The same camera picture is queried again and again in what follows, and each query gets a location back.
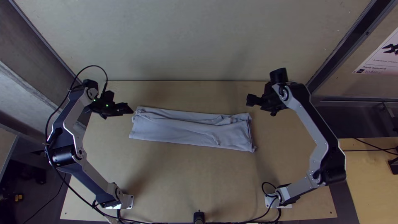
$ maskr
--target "gray cloth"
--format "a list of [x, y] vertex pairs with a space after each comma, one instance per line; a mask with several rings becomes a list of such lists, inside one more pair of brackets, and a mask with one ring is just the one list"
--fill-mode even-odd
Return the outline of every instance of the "gray cloth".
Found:
[[137, 107], [131, 139], [254, 152], [249, 113], [204, 114]]

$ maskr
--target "wooden table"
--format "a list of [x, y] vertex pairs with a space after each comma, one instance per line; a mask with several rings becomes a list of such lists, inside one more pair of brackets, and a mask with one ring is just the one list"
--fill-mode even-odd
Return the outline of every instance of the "wooden table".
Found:
[[[89, 162], [109, 182], [135, 196], [125, 218], [147, 222], [192, 222], [204, 211], [208, 222], [238, 222], [266, 210], [263, 181], [275, 185], [303, 177], [315, 143], [293, 110], [271, 117], [246, 107], [248, 93], [261, 95], [265, 82], [110, 81], [115, 102], [170, 110], [237, 114], [250, 112], [255, 153], [129, 139], [131, 115], [103, 120], [91, 116], [84, 138]], [[70, 185], [86, 200], [94, 195], [72, 178]], [[115, 215], [114, 210], [106, 210]], [[272, 209], [263, 220], [273, 220]], [[329, 187], [303, 195], [281, 220], [336, 217]], [[104, 218], [68, 191], [62, 219]]]
[[[383, 149], [396, 147], [398, 138], [362, 139]], [[340, 139], [345, 150], [374, 149], [355, 139]], [[396, 223], [398, 175], [387, 161], [396, 158], [380, 151], [346, 152], [347, 183], [361, 224]]]
[[17, 135], [0, 127], [0, 180], [3, 177]]

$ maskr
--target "poster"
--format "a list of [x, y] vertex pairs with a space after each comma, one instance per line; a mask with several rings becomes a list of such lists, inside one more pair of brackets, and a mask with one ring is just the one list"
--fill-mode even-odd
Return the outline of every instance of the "poster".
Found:
[[352, 73], [398, 75], [398, 28]]

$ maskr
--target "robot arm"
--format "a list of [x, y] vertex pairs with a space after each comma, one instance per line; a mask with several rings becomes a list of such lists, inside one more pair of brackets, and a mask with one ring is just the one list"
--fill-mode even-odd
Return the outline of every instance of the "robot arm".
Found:
[[262, 97], [248, 94], [246, 105], [260, 105], [262, 110], [270, 111], [272, 116], [286, 108], [294, 110], [316, 143], [305, 176], [294, 183], [277, 187], [273, 194], [265, 195], [267, 207], [275, 197], [276, 203], [271, 207], [291, 207], [301, 195], [345, 180], [345, 154], [332, 130], [311, 104], [307, 87], [304, 84], [288, 82], [285, 68], [271, 72], [270, 78]]
[[98, 83], [84, 80], [81, 86], [70, 91], [69, 102], [55, 120], [48, 138], [47, 154], [50, 164], [59, 171], [72, 174], [95, 194], [96, 201], [103, 208], [130, 209], [134, 197], [123, 194], [115, 183], [107, 182], [87, 161], [83, 146], [83, 134], [74, 125], [83, 111], [96, 112], [106, 119], [133, 113], [127, 103], [115, 104], [114, 93], [106, 91], [98, 95]]

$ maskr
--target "metal frame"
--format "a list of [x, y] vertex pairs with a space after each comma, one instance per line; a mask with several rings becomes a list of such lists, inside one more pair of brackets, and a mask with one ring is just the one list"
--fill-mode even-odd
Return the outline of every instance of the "metal frame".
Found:
[[398, 0], [372, 0], [369, 3], [337, 47], [307, 82], [311, 94], [348, 59], [397, 3]]

